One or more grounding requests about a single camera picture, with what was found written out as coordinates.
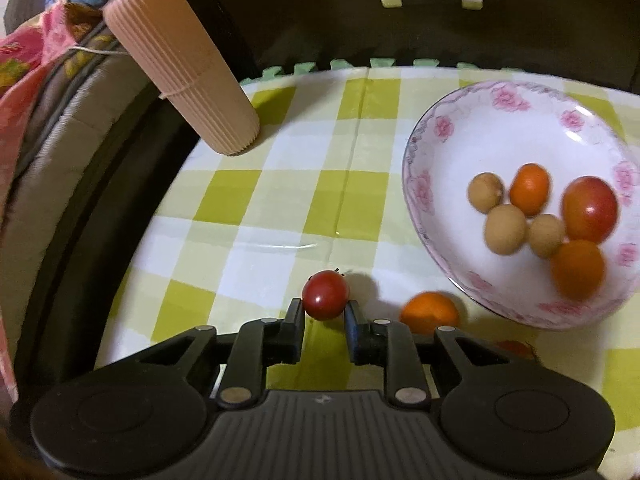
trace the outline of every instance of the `pink flower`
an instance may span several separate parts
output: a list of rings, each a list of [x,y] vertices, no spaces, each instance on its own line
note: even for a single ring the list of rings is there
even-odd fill
[[[525,101],[513,85],[505,84],[491,90],[494,98],[494,108],[506,112],[523,112],[531,108],[531,104]]]
[[[489,290],[493,290],[494,286],[483,280],[478,274],[475,272],[468,273],[469,282],[476,290],[482,290],[483,292],[487,292]]]
[[[578,133],[584,126],[584,117],[576,110],[567,110],[560,116],[560,124],[574,133]]]
[[[553,303],[539,303],[538,308],[559,316],[580,316],[585,307],[573,301],[554,301]]]
[[[425,213],[433,214],[433,193],[431,192],[431,176],[427,170],[409,179],[415,203]]]
[[[442,139],[442,142],[449,139],[453,135],[453,123],[449,116],[440,115],[436,117],[436,135]]]
[[[623,160],[613,168],[613,174],[616,179],[616,187],[620,192],[620,202],[626,206],[631,205],[636,184],[636,167],[628,160]]]
[[[631,267],[638,260],[638,247],[636,244],[620,244],[616,263],[621,267]]]

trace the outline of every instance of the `plate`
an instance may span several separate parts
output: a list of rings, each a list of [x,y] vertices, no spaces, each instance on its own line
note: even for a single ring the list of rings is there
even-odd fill
[[[618,196],[618,224],[600,245],[606,278],[583,303],[557,293],[549,262],[527,244],[511,256],[493,254],[484,244],[485,215],[468,202],[469,182],[489,171],[508,191],[528,162],[551,176],[546,213],[560,216],[563,191],[583,175],[600,177]],[[415,125],[402,161],[409,215],[447,277],[492,312],[552,330],[603,319],[636,290],[638,186],[638,164],[605,121],[562,92],[525,82],[481,82],[443,97]]]

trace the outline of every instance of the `cylindrical container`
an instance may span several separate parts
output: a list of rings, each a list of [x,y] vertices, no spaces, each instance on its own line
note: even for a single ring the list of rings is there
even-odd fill
[[[187,0],[111,0],[112,33],[215,151],[233,155],[258,134],[258,114]]]

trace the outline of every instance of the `floral plate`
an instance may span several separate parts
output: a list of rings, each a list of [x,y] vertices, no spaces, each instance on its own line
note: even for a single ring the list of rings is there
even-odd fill
[[[598,176],[618,194],[618,224],[600,246],[606,279],[588,301],[560,297],[549,262],[528,246],[498,256],[484,244],[484,215],[469,204],[468,183],[490,171],[508,189],[528,162],[551,175],[547,213],[559,216],[562,192],[579,176]],[[409,215],[447,277],[492,312],[553,330],[602,319],[634,293],[640,274],[639,184],[628,147],[601,118],[562,92],[532,83],[481,82],[443,97],[416,124],[402,161]]]

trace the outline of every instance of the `checkered tablecloth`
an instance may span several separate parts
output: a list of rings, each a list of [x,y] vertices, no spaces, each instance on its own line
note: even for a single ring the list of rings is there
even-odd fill
[[[540,82],[568,92],[640,153],[640,97],[551,76],[447,68],[353,68],[244,86],[261,133],[242,155],[199,142],[162,201],[130,264],[99,364],[195,325],[235,332],[281,317],[310,275],[347,274],[369,317],[398,318],[424,290],[460,295],[415,235],[401,187],[412,127],[434,102],[479,80]],[[610,479],[640,472],[640,296],[594,326],[543,332],[465,298],[462,328],[535,346],[542,362],[602,392],[616,436]],[[308,322],[299,365],[272,367],[277,388],[381,387],[382,372],[353,367],[342,321]]]

